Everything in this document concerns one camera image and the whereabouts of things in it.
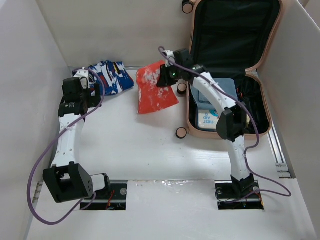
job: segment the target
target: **suitcase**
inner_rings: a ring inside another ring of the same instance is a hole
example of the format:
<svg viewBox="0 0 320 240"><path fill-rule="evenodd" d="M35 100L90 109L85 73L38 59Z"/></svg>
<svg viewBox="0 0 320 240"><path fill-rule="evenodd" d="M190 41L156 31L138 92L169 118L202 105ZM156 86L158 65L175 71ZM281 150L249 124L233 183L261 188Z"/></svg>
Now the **suitcase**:
<svg viewBox="0 0 320 240"><path fill-rule="evenodd" d="M282 10L282 0L182 2L182 11L193 14L189 51L194 63L204 65L213 78L234 80L238 99L246 104L261 136L271 129L272 119L256 70L267 56ZM186 132L199 138L219 139L214 131L197 129L197 105L189 85L186 94ZM256 138L250 122L245 138Z"/></svg>

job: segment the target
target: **blue patterned bag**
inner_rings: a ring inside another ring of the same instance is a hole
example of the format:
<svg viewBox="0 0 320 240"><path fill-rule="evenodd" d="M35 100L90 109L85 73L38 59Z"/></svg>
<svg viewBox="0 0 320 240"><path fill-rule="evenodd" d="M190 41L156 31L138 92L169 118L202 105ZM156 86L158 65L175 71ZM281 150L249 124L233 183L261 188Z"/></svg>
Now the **blue patterned bag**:
<svg viewBox="0 0 320 240"><path fill-rule="evenodd" d="M131 89L134 86L134 81L127 73L122 61L101 61L98 64L89 66L88 68L97 73L101 78L105 88L105 95L116 95L127 89ZM94 80L99 83L100 94L102 95L101 83L96 79L96 77ZM94 82L90 82L90 88L92 89L92 95L94 95Z"/></svg>

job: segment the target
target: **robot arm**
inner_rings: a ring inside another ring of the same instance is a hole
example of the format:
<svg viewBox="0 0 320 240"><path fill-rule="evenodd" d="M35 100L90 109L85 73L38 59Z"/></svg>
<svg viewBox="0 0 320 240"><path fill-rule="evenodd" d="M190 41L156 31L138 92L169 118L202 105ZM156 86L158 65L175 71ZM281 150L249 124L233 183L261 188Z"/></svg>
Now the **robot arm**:
<svg viewBox="0 0 320 240"><path fill-rule="evenodd" d="M58 140L50 167L43 171L43 180L56 203L90 198L98 190L110 192L107 174L89 175L78 163L85 119L70 126L85 115L88 108L96 107L100 102L100 87L97 83L94 85L95 96L91 96L90 77L87 70L79 70L73 77L63 81L63 98L58 110L59 130L67 129L67 132Z"/></svg>
<svg viewBox="0 0 320 240"><path fill-rule="evenodd" d="M169 60L184 68L193 70L209 80L209 82L207 82L202 77L173 66L166 60L166 63L160 68L160 79L157 87L172 86L176 84L179 79L183 79L198 89L214 106L219 115L216 131L222 139L227 140L231 162L232 188L238 197L243 197L256 186L254 176L247 169L244 156L246 113L236 105L234 100L221 94L212 87L212 85L215 85L223 91L212 78L211 74L206 71L205 67L193 64L188 49L174 52L166 50L163 53Z"/></svg>

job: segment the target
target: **purple wire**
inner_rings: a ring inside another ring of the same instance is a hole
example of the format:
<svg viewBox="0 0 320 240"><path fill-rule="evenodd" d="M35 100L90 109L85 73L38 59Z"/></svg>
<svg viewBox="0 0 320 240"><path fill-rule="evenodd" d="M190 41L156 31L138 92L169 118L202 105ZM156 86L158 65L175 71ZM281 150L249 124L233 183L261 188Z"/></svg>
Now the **purple wire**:
<svg viewBox="0 0 320 240"><path fill-rule="evenodd" d="M218 91L219 93L225 95L225 96L228 97L228 98L231 98L233 101L235 101L235 103L236 103L237 105L239 105L239 106L245 111L245 113L249 116L249 118L250 118L250 120L251 120L251 122L252 122L252 125L253 125L253 128L254 128L254 132L255 132L255 135L256 135L256 143L255 143L254 145L252 145L252 146L247 146L247 147L245 148L245 150L244 150L244 153L243 153L243 154L244 154L244 160L245 160L245 165L246 165L246 167L248 168L248 170L249 170L253 175L255 175L255 176L259 177L259 178L268 180L268 181L270 181L270 182L272 182L272 183L275 183L275 184L279 185L280 187L284 188L284 189L288 192L288 194L284 194L284 193L280 193L280 192L277 192L277 191L260 189L260 190L257 190L257 191L250 192L249 194L247 194L246 196L244 196L244 197L242 197L242 198L239 198L239 199L236 199L236 200L232 200L232 201L227 201L227 202L225 202L225 203L232 204L232 203L235 203L235 202L237 202L237 201L239 201L239 200L245 199L245 198L251 196L252 194L258 194L259 192L267 192L267 193L277 194L277 195L284 196L284 197L291 197L291 196L292 196L292 193L290 192L290 190L289 190L286 186L284 186L284 185L281 184L280 182L275 181L275 180L273 180L273 179L271 179L271 178L268 178L268 177L265 177L265 176L261 176L261 175L255 173L255 172L250 168L249 163L248 163L248 159L247 159L247 151L248 151L249 149L253 149L253 148L255 148L255 147L257 147L257 146L259 145L259 143L260 143L260 136L259 136L259 131L258 131L256 122L255 122L254 118L252 117L252 115L250 114L249 110L245 107L245 105L243 105L242 102L240 102L240 101L239 101L238 99L236 99L235 97L233 97L233 96L225 93L223 90L220 90L219 88L217 88L214 84L211 83L211 81L210 81L209 79L207 79L205 76L201 75L200 73L198 73L198 72L196 72L196 71L193 71L193 70L191 70L191 69L188 69L188 68L186 68L186 67L183 67L183 66L175 63L175 62L172 61L171 59L168 59L168 57L163 53L163 51L165 51L165 48L164 48L163 46L160 46L160 47L158 48L158 50L159 50L160 54L161 54L171 65L173 65L173 66L175 66L175 67L177 67L177 68L180 68L180 69L182 69L182 70L184 70L184 71L186 71L186 72L189 72L189 73L191 73L191 74L193 74L193 75L196 75L196 76L204 79L204 80L205 80L211 87L213 87L216 91Z"/></svg>
<svg viewBox="0 0 320 240"><path fill-rule="evenodd" d="M82 68L77 68L75 70L73 70L73 72L75 71L78 71L78 70L86 70L86 71L89 71L91 74L93 74L95 76L95 78L101 83L101 86L102 86L102 96L101 96L101 100L99 102L99 104L91 111L87 112L85 115L79 117L77 120L73 121L72 123L70 123L67 128L71 128L73 125L75 125L77 122L81 121L82 119L86 118L87 116L89 116L90 114L92 114L93 112L95 112L101 105L102 105L102 102L104 101L104 98L105 98L105 85L104 83L102 82L101 78L98 76L98 74L96 74L94 71L92 71L91 69L89 68L86 68L86 67L82 67ZM41 156L38 158L38 160L35 162L32 170L31 170L31 173L30 173L30 176L29 176L29 179L28 179L28 184L27 184L27 187L26 187L26 199L27 199L27 202L28 202L28 207L32 213L32 215L37 219L39 220L41 223L43 224L46 224L46 225L57 225L59 223L61 223L63 220L65 220L71 213L74 209L76 209L76 207L82 202L83 199L81 199L80 201L78 201L71 209L70 211L68 211L66 213L66 215L64 215L60 220L58 221L47 221L45 219L43 219L42 217L40 217L36 210L34 209L34 206L32 205L32 201L31 201L31 185L32 185L32 179L34 178L34 175L35 175L35 172L36 172L36 169L37 167L39 166L40 162L43 160L43 158L45 157L45 155L49 152L49 150L54 146L54 144L58 141L58 139L66 133L66 131L68 130L67 128L63 129L53 140L52 142L50 142L50 144L48 145L48 147L44 150L44 152L41 154ZM89 202L89 204L83 208L81 208L80 210L84 210L84 209L87 209L92 203L93 201L95 200L96 198L96 193L94 192L93 193L93 198L92 200Z"/></svg>

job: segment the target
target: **purple cable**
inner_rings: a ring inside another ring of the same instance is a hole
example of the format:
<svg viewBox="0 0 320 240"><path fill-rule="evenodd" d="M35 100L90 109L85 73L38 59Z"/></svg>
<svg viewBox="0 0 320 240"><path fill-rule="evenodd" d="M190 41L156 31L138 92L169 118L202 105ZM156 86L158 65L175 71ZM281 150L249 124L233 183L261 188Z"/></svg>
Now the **purple cable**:
<svg viewBox="0 0 320 240"><path fill-rule="evenodd" d="M71 128L73 125L75 125L77 122L81 121L82 119L86 118L87 116L89 116L90 114L92 114L93 112L95 112L101 105L102 105L102 102L104 101L104 98L105 98L105 86L101 80L101 78L98 76L98 74L96 74L94 71L92 71L91 69L88 69L88 68L85 68L85 67L82 67L82 68L77 68L75 70L73 70L73 72L75 71L78 71L78 70L86 70L86 71L89 71L89 73L93 74L96 79L101 83L102 85L102 92L103 92L103 95L101 96L101 100L99 102L99 104L91 111L87 112L85 115L79 117L77 120L73 121L72 123L70 123L67 128ZM27 184L27 187L26 187L26 199L27 199L27 202L28 202L28 207L32 213L32 215L37 219L39 220L41 223L43 224L46 224L46 225L57 225L59 223L61 223L63 220L65 220L71 213L74 209L76 209L76 207L82 202L83 199L81 199L80 201L78 201L71 209L70 211L68 211L66 213L66 215L64 215L60 220L58 221L47 221L45 219L43 219L42 217L40 217L36 210L34 209L34 206L32 205L32 201L31 201L31 184L32 184L32 179L34 178L34 175L35 175L35 172L36 172L36 169L37 167L39 166L40 162L43 160L43 158L45 157L45 155L49 152L49 150L54 146L54 144L58 141L58 139L64 134L66 133L66 131L68 130L67 128L63 129L53 140L52 142L50 142L50 144L48 145L48 147L44 150L44 152L41 154L41 156L38 158L38 160L35 162L32 170L31 170L31 173L30 173L30 176L29 176L29 179L28 179L28 184ZM85 207L81 208L80 210L84 210L84 209L87 209L92 203L93 201L95 200L96 198L96 193L94 192L93 193L93 198L92 200L88 203L88 205L86 205Z"/></svg>
<svg viewBox="0 0 320 240"><path fill-rule="evenodd" d="M245 107L245 105L242 104L242 102L240 102L238 99L236 99L235 97L225 93L224 91L220 90L219 88L217 88L214 84L211 83L211 81L209 79L207 79L205 76L201 75L200 73L196 72L196 71L193 71L191 69L188 69L186 67L183 67L177 63L175 63L174 61L170 60L167 58L167 56L163 53L163 51L165 51L165 48L163 46L160 46L158 48L160 54L164 57L164 59L166 59L171 65L177 67L177 68L180 68L186 72L189 72L191 74L194 74L202 79L204 79L211 87L213 87L216 91L218 91L219 93L225 95L226 97L228 98L231 98L233 101L235 101L235 103L240 106L244 111L245 113L249 116L251 122L252 122L252 125L253 125L253 128L254 128L254 132L255 132L255 135L256 135L256 143L252 146L247 146L244 150L244 160L245 160L245 165L246 167L248 168L248 170L255 176L259 177L259 178L262 178L262 179L265 179L265 180L268 180L272 183L275 183L277 185L279 185L280 187L284 188L288 194L284 194L284 193L280 193L280 192L276 192L276 191L272 191L272 190L265 190L265 189L260 189L260 190L256 190L256 191L253 191L253 192L250 192L249 194L247 194L246 196L242 197L242 198L239 198L239 199L236 199L236 200L232 200L232 201L227 201L225 203L228 203L228 204L232 204L232 203L235 203L235 202L238 202L239 200L242 200L242 199L246 199L247 197L251 196L252 194L258 194L259 192L267 192L267 193L272 193L272 194L277 194L277 195L281 195L281 196L284 196L284 197L291 197L292 196L292 193L290 192L290 190L284 186L283 184L281 184L280 182L277 182L271 178L268 178L268 177L265 177L265 176L261 176L257 173L255 173L249 166L249 163L248 163L248 159L247 159L247 151L249 149L253 149L255 147L257 147L260 143L260 136L259 136L259 132L258 132L258 128L257 128L257 125L256 125L256 122L254 120L254 118L252 117L252 115L250 114L249 110Z"/></svg>

